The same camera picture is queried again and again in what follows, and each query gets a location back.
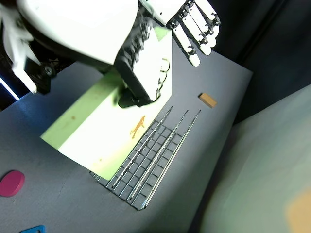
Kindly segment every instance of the pink disc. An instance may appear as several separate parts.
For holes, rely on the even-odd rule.
[[[0,182],[0,196],[12,197],[24,186],[25,176],[20,171],[10,171]]]

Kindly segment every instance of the metal dish rack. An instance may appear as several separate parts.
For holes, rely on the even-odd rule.
[[[192,120],[183,135],[176,133],[188,110],[173,130],[163,122],[173,107],[160,120],[154,120],[144,136],[134,147],[111,180],[107,181],[90,172],[99,184],[110,190],[122,200],[142,210],[147,207],[173,159],[191,130],[199,113]]]

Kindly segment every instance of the blue object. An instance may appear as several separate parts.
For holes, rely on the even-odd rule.
[[[45,233],[45,226],[37,226],[28,230],[24,230],[20,233],[37,233],[39,231],[40,233]]]

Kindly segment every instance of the table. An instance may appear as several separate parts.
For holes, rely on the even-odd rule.
[[[50,147],[40,135],[90,88],[101,74],[75,63],[58,74],[46,96],[24,96],[0,113],[0,176],[16,169],[26,176],[14,197],[0,197],[0,231],[17,233],[45,225],[47,233],[186,232],[250,81],[252,72],[212,52],[193,67],[173,42],[172,127],[202,109],[147,209],[137,211],[96,183],[88,170]],[[208,93],[213,109],[198,99]]]

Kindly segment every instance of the white light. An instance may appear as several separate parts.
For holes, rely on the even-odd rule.
[[[14,91],[5,83],[5,81],[0,77],[0,83],[10,92],[10,94],[16,99],[19,100],[19,97],[14,93]]]

